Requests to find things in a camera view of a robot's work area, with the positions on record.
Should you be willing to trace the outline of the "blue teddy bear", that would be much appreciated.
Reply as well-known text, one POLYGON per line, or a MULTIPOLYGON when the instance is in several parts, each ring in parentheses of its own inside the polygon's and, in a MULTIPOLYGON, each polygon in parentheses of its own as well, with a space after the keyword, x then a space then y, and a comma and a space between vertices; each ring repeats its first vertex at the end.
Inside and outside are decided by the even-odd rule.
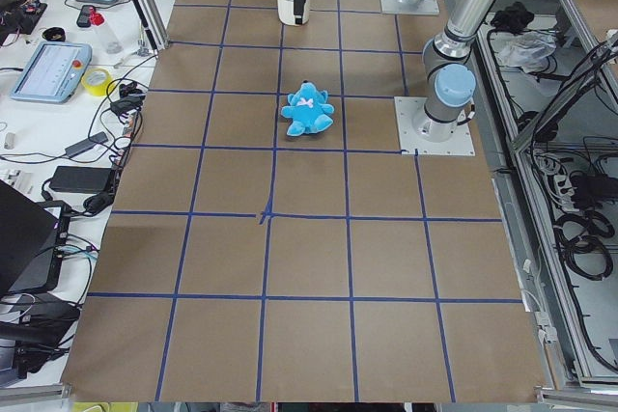
POLYGON ((288 104, 281 108, 281 115, 290 119, 287 135, 317 134, 333 125, 334 107, 329 104, 328 92, 319 91, 314 83, 303 81, 294 94, 288 94, 288 104))

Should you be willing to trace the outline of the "crumpled white cloth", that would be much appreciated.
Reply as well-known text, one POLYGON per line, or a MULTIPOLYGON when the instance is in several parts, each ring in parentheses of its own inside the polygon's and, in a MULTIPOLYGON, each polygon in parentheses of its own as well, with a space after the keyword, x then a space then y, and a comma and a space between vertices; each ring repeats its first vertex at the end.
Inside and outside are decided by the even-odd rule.
POLYGON ((497 52, 496 59, 502 67, 519 68, 527 73, 541 71, 549 64, 549 57, 556 48, 554 36, 527 32, 506 40, 497 52))

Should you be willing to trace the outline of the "black power brick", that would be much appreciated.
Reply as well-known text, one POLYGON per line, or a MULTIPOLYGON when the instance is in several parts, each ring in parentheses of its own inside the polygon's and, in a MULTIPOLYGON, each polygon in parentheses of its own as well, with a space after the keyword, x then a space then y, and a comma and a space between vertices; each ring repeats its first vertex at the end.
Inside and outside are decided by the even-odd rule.
POLYGON ((110 182, 111 168, 59 166, 49 188, 59 193, 94 193, 104 191, 110 182))

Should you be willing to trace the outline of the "black laptop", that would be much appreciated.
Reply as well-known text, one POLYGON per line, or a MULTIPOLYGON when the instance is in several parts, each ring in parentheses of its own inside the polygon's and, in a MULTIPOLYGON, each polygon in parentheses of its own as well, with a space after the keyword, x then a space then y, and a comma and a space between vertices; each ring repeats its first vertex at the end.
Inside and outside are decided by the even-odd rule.
POLYGON ((63 201, 34 202, 1 184, 1 294, 38 294, 57 287, 69 231, 63 201))

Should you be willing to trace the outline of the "yellow tape roll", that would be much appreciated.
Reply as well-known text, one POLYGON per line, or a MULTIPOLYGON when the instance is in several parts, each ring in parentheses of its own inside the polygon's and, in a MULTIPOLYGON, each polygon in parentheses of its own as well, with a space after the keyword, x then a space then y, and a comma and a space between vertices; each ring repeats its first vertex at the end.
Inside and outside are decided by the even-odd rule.
POLYGON ((93 68, 81 77, 81 84, 91 96, 106 96, 112 76, 106 69, 93 68))

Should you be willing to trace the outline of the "black power adapter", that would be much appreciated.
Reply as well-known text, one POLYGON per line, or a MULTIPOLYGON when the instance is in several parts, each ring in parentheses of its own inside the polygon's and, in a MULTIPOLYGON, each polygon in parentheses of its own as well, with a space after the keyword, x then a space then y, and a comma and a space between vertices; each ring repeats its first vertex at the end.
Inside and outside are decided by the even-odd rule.
POLYGON ((107 141, 108 141, 107 133, 104 131, 90 135, 89 137, 66 147, 65 157, 72 159, 97 146, 104 145, 107 141))

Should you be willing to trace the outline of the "clear bottle red cap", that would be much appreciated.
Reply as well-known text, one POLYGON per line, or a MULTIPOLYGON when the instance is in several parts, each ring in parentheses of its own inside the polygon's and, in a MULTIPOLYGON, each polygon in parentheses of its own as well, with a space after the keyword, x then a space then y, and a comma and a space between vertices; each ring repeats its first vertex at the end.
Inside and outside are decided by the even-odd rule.
POLYGON ((102 48, 107 54, 118 54, 123 51, 123 47, 116 34, 109 26, 103 15, 94 7, 90 8, 89 21, 94 29, 102 48))

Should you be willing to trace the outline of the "white trash can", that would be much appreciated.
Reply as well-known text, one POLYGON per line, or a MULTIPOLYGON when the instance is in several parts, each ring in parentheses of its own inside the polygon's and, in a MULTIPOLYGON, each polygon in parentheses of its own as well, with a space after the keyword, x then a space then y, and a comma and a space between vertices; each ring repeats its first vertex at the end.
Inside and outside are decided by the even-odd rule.
MULTIPOLYGON (((289 26, 297 26, 295 22, 294 0, 277 0, 279 20, 289 26)), ((309 20, 311 0, 305 0, 303 17, 301 24, 304 25, 309 20)))

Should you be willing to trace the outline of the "blue teach pendant near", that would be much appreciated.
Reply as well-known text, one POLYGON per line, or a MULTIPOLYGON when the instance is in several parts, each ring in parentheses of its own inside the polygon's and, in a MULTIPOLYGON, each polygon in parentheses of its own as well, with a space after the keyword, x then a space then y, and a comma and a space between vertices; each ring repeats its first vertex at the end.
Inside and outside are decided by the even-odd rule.
POLYGON ((74 94, 91 59, 89 44, 43 41, 16 80, 10 98, 64 103, 74 94))

